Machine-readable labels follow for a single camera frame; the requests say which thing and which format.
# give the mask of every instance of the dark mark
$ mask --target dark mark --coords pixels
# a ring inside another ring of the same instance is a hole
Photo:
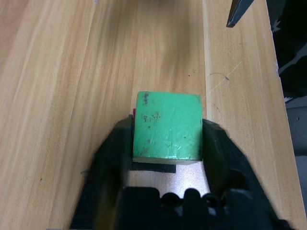
[[[89,169],[85,169],[81,172],[81,174],[83,175],[84,178],[86,178],[88,176],[88,174],[90,173]]]
[[[152,115],[152,117],[154,119],[153,120],[154,122],[157,122],[159,120],[159,118],[161,118],[161,116],[159,116],[159,112],[157,112],[156,114]]]
[[[229,78],[228,78],[225,74],[223,74],[223,73],[214,72],[214,73],[209,74],[209,76],[211,76],[211,75],[213,75],[213,74],[220,74],[220,75],[222,75],[227,81],[229,81]]]
[[[148,100],[147,100],[148,96],[149,96],[149,93],[146,92],[146,93],[144,94],[144,104],[147,104],[147,103],[148,103]]]
[[[141,152],[141,156],[145,155],[148,152],[148,149],[143,147],[143,150]]]
[[[141,117],[144,120],[144,122],[147,122],[147,116],[146,115],[141,114]]]
[[[220,111],[220,109],[215,105],[215,104],[213,104],[214,106],[215,106],[215,108],[219,111],[219,113],[221,112]]]

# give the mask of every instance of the green wooden block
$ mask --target green wooden block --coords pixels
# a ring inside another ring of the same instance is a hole
[[[202,160],[202,107],[198,95],[140,92],[133,161],[191,164]]]

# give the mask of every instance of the wooden table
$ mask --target wooden table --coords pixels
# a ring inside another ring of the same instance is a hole
[[[230,5],[0,0],[0,229],[67,227],[82,172],[139,91],[200,94],[278,214],[307,229],[266,2],[232,29]]]

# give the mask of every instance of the wooden block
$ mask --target wooden block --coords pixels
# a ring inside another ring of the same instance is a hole
[[[198,95],[138,94],[133,161],[191,164],[202,160],[202,108]]]

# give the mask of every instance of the scratch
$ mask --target scratch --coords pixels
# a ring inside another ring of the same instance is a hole
[[[238,68],[238,66],[241,64],[241,62],[242,62],[242,61],[240,61],[240,62],[237,64],[237,66],[236,66],[230,73],[228,73],[227,76],[226,76],[223,80],[221,80],[220,83],[218,83],[212,90],[210,90],[210,91],[206,94],[206,96],[204,96],[204,97],[202,98],[202,100],[205,99],[208,95],[210,95],[210,93],[212,93],[212,92],[216,89],[216,87],[218,87],[220,84],[222,84],[225,80],[229,81],[229,76],[230,76],[230,74],[232,74],[232,73]]]

